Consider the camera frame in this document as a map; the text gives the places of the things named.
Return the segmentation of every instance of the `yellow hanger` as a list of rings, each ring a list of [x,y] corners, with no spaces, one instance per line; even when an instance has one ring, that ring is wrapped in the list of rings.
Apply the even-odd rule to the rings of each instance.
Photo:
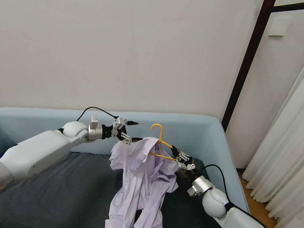
[[[166,146],[170,147],[171,149],[173,148],[170,144],[166,143],[165,141],[162,140],[162,132],[163,132],[163,126],[161,126],[159,123],[156,123],[156,124],[153,124],[151,126],[151,129],[153,129],[155,126],[158,126],[161,128],[161,133],[160,133],[160,139],[159,141],[157,141],[157,143],[162,143],[162,144],[165,144]],[[157,157],[160,157],[160,158],[165,158],[165,159],[169,159],[169,160],[172,160],[172,161],[175,161],[174,158],[171,158],[171,157],[167,157],[167,156],[163,156],[163,155],[160,155],[160,154],[156,154],[156,153],[149,153],[150,155],[154,155],[154,156],[157,156]]]

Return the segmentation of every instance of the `curtain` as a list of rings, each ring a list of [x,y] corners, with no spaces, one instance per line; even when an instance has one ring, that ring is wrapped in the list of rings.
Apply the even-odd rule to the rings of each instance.
[[[276,228],[304,227],[304,68],[243,178]]]

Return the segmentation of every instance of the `mattress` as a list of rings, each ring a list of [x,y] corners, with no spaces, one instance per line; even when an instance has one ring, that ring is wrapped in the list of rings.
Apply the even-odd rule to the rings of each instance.
[[[71,152],[35,177],[0,191],[0,226],[5,228],[102,228],[112,198],[122,187],[122,170],[113,171],[109,155]],[[195,160],[198,168],[203,162]],[[188,184],[167,193],[161,211],[164,228],[219,228]]]

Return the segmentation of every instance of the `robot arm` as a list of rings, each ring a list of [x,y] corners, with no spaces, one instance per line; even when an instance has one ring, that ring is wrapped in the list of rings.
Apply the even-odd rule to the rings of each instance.
[[[138,124],[120,117],[111,126],[98,126],[92,116],[89,127],[68,122],[56,131],[46,131],[9,148],[0,158],[0,189],[8,183],[29,178],[65,157],[73,147],[96,139],[118,138],[126,144],[141,140],[126,134],[126,125]]]
[[[205,212],[213,217],[223,228],[265,228],[254,217],[234,205],[228,196],[217,189],[195,168],[193,158],[173,146],[176,158],[175,171],[177,175],[186,176],[191,182],[188,194],[191,197],[203,195],[202,205]]]

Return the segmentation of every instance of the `shirt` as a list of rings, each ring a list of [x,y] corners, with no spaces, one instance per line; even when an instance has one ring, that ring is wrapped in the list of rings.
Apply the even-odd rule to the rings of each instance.
[[[169,156],[157,141],[147,137],[131,145],[118,142],[113,147],[110,166],[123,169],[123,186],[111,202],[106,228],[162,228],[165,193],[173,192],[178,185],[175,162],[148,155]],[[142,212],[134,224],[137,210]]]

